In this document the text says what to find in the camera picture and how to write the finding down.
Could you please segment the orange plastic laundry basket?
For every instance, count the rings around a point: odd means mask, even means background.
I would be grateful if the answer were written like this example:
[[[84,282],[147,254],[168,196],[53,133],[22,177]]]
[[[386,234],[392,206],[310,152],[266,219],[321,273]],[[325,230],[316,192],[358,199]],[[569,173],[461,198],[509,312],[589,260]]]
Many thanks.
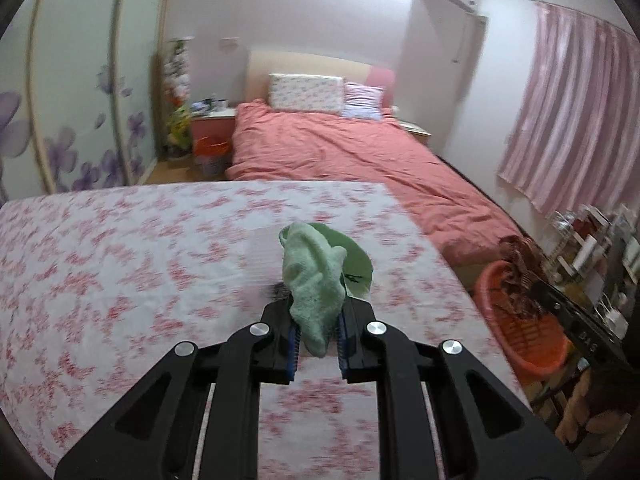
[[[504,261],[488,264],[475,282],[473,298],[516,378],[528,386],[547,380],[564,366],[570,342],[553,315],[537,320],[518,318],[509,311],[509,297],[502,289],[507,270]]]

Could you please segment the brown striped cloth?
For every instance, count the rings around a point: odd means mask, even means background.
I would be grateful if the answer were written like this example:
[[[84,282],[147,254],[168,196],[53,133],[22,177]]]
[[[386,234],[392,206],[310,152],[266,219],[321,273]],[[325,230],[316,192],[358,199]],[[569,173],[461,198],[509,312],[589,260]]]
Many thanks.
[[[500,289],[506,294],[503,310],[517,318],[536,318],[544,309],[532,296],[533,284],[546,278],[542,268],[542,253],[529,237],[509,235],[499,240],[499,252],[506,264]]]

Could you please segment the hanging plush toys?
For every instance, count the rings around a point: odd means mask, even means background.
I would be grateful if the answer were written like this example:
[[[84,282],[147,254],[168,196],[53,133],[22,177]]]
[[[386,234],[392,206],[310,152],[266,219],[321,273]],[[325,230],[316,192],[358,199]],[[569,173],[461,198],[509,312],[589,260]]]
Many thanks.
[[[191,96],[189,39],[171,40],[163,62],[163,92],[166,112],[166,151],[169,159],[191,153]]]

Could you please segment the right nightstand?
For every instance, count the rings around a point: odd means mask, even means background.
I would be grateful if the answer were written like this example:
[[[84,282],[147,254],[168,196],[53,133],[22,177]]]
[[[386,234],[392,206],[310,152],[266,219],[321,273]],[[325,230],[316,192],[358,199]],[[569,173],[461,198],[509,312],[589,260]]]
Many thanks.
[[[411,134],[417,141],[421,144],[427,146],[428,142],[431,140],[431,133],[427,132],[423,128],[419,127],[412,122],[405,122],[404,120],[400,120],[398,124],[401,126],[402,130]]]

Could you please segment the green plastic plate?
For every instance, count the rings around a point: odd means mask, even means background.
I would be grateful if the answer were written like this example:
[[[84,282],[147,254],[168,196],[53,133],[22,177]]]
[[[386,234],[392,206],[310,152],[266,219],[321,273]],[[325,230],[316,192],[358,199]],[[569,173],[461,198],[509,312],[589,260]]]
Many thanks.
[[[343,247],[346,257],[343,262],[343,282],[348,296],[369,301],[373,278],[373,264],[369,255],[349,236],[335,231],[323,223],[311,222],[331,247]]]

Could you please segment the pink left nightstand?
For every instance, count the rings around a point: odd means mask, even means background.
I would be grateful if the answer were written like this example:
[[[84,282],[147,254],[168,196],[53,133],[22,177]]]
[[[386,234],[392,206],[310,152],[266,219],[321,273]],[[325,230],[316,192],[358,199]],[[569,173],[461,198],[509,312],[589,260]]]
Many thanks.
[[[232,107],[217,110],[204,116],[193,117],[191,120],[193,145],[196,139],[203,136],[216,136],[217,138],[229,139],[231,142],[235,121],[236,109]]]

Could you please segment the green fuzzy sock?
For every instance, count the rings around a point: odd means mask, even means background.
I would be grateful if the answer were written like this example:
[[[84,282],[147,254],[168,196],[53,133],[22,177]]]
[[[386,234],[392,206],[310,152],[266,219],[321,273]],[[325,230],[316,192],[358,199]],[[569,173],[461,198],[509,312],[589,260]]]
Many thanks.
[[[282,280],[293,298],[290,313],[307,351],[322,359],[346,292],[342,283],[347,250],[332,246],[308,223],[295,222],[280,233]]]

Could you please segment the red trash bin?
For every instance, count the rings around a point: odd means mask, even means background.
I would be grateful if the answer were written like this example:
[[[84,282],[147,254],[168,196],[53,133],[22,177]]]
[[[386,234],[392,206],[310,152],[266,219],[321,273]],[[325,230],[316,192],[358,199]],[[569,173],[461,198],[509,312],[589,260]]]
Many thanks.
[[[195,162],[208,178],[224,175],[230,164],[231,152],[230,140],[216,136],[203,136],[196,139],[193,145]]]

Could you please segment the floral white pillow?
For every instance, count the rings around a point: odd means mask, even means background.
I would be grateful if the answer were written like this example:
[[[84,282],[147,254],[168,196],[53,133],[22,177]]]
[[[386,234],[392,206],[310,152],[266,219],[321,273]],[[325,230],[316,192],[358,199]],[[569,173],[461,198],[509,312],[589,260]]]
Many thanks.
[[[282,112],[336,115],[344,106],[344,83],[337,76],[272,73],[269,105]]]

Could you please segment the pink striped pillow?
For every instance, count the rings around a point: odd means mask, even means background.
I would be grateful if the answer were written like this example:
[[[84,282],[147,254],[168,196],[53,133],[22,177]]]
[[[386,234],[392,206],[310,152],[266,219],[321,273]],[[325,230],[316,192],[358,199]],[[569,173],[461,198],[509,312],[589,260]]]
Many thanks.
[[[341,116],[379,122],[382,119],[384,94],[383,87],[347,81],[344,84],[344,105]]]

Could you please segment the cluttered desk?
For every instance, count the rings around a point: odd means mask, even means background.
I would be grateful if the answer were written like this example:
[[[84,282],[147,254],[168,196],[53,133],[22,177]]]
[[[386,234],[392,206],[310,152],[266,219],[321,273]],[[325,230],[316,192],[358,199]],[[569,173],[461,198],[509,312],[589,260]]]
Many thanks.
[[[552,214],[556,243],[544,270],[551,283],[624,339],[639,293],[639,216],[625,205],[605,214],[592,205]]]

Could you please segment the coral red duvet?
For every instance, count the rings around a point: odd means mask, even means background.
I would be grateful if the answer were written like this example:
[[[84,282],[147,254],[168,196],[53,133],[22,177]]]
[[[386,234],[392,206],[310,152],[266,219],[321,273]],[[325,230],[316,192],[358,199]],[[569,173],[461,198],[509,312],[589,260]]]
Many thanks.
[[[450,266],[498,259],[516,223],[492,200],[416,140],[388,110],[379,122],[281,112],[266,102],[236,109],[232,180],[381,183]]]

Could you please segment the pink floral tablecloth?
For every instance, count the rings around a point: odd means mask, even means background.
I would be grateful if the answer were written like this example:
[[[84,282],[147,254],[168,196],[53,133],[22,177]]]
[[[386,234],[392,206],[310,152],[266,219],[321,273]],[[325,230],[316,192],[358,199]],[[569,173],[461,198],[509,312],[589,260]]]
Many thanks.
[[[371,258],[375,315],[460,340],[520,390],[484,318],[383,185],[227,182],[112,188],[1,209],[1,408],[46,473],[168,350],[258,320],[279,232],[321,222]]]

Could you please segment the beige pink headboard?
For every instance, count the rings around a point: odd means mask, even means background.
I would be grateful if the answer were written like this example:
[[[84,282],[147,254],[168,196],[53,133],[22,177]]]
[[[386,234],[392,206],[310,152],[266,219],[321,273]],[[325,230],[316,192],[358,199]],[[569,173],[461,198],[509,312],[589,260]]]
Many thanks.
[[[269,75],[308,74],[343,77],[385,90],[382,107],[394,105],[395,73],[389,68],[310,53],[253,50],[248,55],[243,101],[268,98]]]

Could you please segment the pink striped curtain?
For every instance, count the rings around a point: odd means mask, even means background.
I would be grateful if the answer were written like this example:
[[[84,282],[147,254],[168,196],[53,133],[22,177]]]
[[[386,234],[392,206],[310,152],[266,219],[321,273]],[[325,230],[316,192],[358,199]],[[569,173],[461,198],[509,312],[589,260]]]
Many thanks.
[[[498,176],[544,216],[639,208],[639,41],[538,2],[532,69]]]

